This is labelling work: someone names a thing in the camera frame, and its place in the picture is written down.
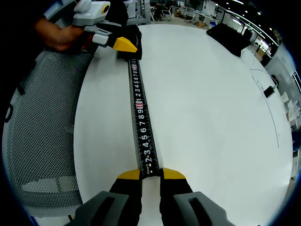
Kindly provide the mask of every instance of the round white table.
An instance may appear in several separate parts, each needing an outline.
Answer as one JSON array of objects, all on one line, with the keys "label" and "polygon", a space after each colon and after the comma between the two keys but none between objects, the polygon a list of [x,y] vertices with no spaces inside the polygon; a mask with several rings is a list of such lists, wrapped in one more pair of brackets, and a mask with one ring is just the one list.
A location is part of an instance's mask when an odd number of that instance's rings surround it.
[{"label": "round white table", "polygon": [[[262,93],[273,85],[265,69],[252,55],[232,55],[202,29],[139,28],[161,167],[184,174],[233,224],[266,225],[287,191],[292,138],[280,94]],[[255,66],[262,68],[250,70]],[[98,48],[81,88],[74,161],[83,202],[138,167],[127,62],[111,48]],[[158,178],[145,179],[139,225],[162,224],[159,200]]]}]

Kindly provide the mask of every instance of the window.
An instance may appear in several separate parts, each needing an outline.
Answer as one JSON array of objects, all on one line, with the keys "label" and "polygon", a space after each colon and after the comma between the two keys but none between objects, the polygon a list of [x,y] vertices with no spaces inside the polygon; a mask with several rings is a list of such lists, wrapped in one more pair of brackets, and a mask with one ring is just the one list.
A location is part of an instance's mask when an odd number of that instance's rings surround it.
[{"label": "window", "polygon": [[184,1],[177,1],[177,4],[179,7],[184,7],[185,6],[185,2]]}]

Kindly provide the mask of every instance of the office chair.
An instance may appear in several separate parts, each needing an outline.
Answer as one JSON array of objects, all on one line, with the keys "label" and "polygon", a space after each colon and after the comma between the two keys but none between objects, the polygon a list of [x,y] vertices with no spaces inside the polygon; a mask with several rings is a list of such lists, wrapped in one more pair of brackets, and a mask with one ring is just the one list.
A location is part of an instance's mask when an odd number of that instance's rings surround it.
[{"label": "office chair", "polygon": [[10,102],[4,124],[5,173],[29,216],[57,217],[82,204],[75,176],[73,126],[92,53],[44,50]]},{"label": "office chair", "polygon": [[194,12],[194,9],[193,8],[189,8],[189,7],[186,7],[186,12],[184,14],[185,17],[190,17],[191,19],[188,19],[188,20],[184,20],[185,22],[189,23],[193,23],[195,24],[196,23],[196,20],[195,20],[195,12]]},{"label": "office chair", "polygon": [[171,20],[171,14],[173,13],[174,6],[171,6],[169,10],[162,10],[163,19],[167,19],[168,21]]}]

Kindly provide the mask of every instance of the measuring tape blade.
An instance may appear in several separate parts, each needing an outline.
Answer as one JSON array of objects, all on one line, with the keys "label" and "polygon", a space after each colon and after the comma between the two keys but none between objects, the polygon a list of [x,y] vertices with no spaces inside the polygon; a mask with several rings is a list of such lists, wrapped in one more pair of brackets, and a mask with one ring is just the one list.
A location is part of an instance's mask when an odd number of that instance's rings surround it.
[{"label": "measuring tape blade", "polygon": [[129,59],[128,69],[138,164],[143,178],[158,176],[159,163],[138,59]]}]

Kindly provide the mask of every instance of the human arm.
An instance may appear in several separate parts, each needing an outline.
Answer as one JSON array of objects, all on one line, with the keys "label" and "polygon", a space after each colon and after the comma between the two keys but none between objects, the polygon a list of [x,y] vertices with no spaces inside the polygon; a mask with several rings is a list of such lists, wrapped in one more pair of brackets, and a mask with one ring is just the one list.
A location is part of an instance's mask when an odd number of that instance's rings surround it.
[{"label": "human arm", "polygon": [[71,25],[60,28],[56,24],[49,22],[45,17],[41,17],[35,23],[34,29],[46,46],[57,51],[69,49],[84,33],[82,27]]}]

